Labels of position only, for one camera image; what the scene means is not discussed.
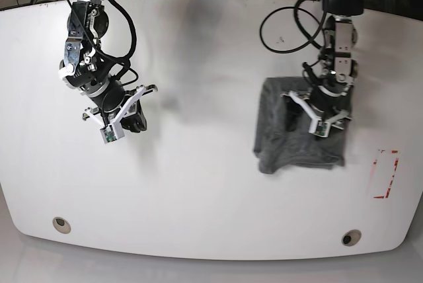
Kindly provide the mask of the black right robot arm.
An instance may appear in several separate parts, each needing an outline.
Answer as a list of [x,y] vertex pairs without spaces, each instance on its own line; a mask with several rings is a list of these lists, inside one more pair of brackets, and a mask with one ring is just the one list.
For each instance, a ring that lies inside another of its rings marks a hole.
[[129,82],[122,78],[132,69],[137,34],[128,12],[115,0],[107,0],[128,23],[130,48],[123,56],[112,56],[102,51],[101,39],[109,27],[104,0],[66,0],[71,12],[67,20],[67,39],[59,78],[68,87],[88,97],[94,107],[86,108],[82,119],[95,121],[105,142],[124,137],[125,131],[140,133],[147,130],[140,99],[157,90],[156,85],[138,86],[128,90]]

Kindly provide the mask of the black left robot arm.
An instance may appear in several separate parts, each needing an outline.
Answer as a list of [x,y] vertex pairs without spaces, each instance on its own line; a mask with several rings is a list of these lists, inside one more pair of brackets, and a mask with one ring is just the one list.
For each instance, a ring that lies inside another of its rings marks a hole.
[[353,17],[364,12],[364,0],[321,0],[323,15],[314,34],[309,34],[299,20],[302,0],[291,7],[295,23],[306,38],[304,44],[290,49],[266,49],[277,54],[298,52],[308,45],[319,50],[318,63],[322,71],[316,74],[313,66],[303,63],[303,78],[308,85],[304,91],[291,89],[282,95],[286,104],[286,129],[293,131],[297,119],[308,115],[308,132],[320,138],[330,130],[344,130],[352,116],[352,95],[358,76],[358,63],[352,49],[358,41]]

